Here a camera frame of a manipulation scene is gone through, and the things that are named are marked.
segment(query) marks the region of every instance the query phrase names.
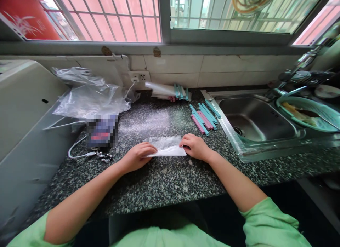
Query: sink basin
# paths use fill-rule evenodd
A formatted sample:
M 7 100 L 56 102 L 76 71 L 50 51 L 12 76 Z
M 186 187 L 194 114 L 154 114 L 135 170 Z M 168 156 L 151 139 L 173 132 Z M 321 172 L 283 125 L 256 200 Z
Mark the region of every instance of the sink basin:
M 201 91 L 221 115 L 226 138 L 244 163 L 340 147 L 340 133 L 300 126 L 264 95 L 268 90 Z
M 227 98 L 219 106 L 237 134 L 254 142 L 289 139 L 295 127 L 268 103 L 254 97 Z

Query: green sleeve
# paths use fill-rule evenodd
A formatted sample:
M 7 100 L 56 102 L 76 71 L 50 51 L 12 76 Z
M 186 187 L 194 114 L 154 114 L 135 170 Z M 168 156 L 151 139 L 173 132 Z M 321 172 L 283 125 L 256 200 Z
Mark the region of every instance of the green sleeve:
M 34 222 L 27 229 L 22 231 L 19 235 L 17 235 L 8 245 L 7 247 L 64 247 L 71 246 L 71 243 L 66 243 L 63 245 L 53 245 L 44 241 L 44 236 L 46 232 L 46 220 L 49 211 L 45 213 L 41 218 L 39 218 L 36 222 Z
M 299 233 L 299 222 L 281 212 L 273 200 L 267 197 L 247 212 L 243 231 L 247 246 L 309 246 L 307 239 Z

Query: charging cable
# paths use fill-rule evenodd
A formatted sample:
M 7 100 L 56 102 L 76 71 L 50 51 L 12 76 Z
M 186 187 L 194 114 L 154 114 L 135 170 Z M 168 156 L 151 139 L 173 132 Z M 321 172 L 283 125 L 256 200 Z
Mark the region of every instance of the charging cable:
M 75 122 L 71 122 L 71 123 L 67 123 L 67 124 L 64 124 L 64 125 L 59 125 L 59 126 L 55 126 L 59 121 L 65 119 L 66 117 L 62 117 L 61 119 L 57 120 L 55 123 L 53 123 L 51 126 L 47 127 L 47 128 L 43 128 L 43 130 L 49 130 L 49 129 L 54 129 L 54 128 L 59 128 L 59 127 L 64 127 L 64 126 L 69 126 L 69 125 L 73 125 L 73 124 L 76 124 L 76 123 L 86 123 L 86 121 L 75 121 Z
M 128 96 L 128 93 L 130 92 L 130 90 L 131 90 L 132 86 L 133 86 L 135 83 L 136 83 L 136 81 L 134 81 L 134 82 L 132 83 L 131 87 L 130 87 L 130 88 L 127 90 L 127 93 L 126 93 L 126 96 L 124 97 L 124 99 L 126 99 L 126 98 L 127 98 L 127 96 Z
M 72 149 L 73 149 L 74 147 L 76 147 L 76 146 L 77 146 L 81 141 L 83 141 L 85 138 L 86 138 L 86 136 L 84 136 L 84 137 L 83 137 L 82 139 L 80 139 L 78 142 L 74 143 L 74 144 L 71 146 L 71 148 L 68 150 L 68 157 L 69 157 L 70 159 L 77 159 L 77 158 L 80 158 L 80 157 L 90 157 L 90 156 L 93 156 L 93 155 L 96 155 L 96 154 L 97 154 L 95 151 L 91 151 L 91 152 L 89 152 L 89 153 L 87 153 L 87 154 L 80 155 L 80 156 L 75 156 L 75 157 L 73 157 L 73 156 L 71 155 Z

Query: hand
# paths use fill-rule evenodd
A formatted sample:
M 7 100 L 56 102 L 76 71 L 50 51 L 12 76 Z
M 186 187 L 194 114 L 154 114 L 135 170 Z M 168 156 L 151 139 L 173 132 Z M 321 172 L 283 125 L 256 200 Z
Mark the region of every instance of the hand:
M 123 174 L 127 174 L 142 168 L 151 159 L 150 157 L 145 158 L 145 156 L 156 152 L 157 148 L 148 142 L 140 143 L 132 147 L 126 155 L 117 162 L 117 165 L 120 166 Z
M 209 157 L 214 152 L 207 146 L 202 138 L 190 133 L 183 136 L 183 139 L 180 142 L 180 147 L 183 145 L 190 147 L 190 149 L 184 147 L 184 150 L 187 154 L 205 162 L 208 162 Z

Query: electrical outlet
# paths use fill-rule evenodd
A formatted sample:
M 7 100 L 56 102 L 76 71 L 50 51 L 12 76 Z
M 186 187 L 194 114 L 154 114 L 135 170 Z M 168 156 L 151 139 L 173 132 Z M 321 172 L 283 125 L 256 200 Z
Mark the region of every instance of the electrical outlet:
M 146 81 L 151 81 L 150 79 L 150 73 L 147 70 L 134 70 L 134 71 L 129 71 L 129 76 L 131 81 L 136 81 L 136 82 L 146 82 Z

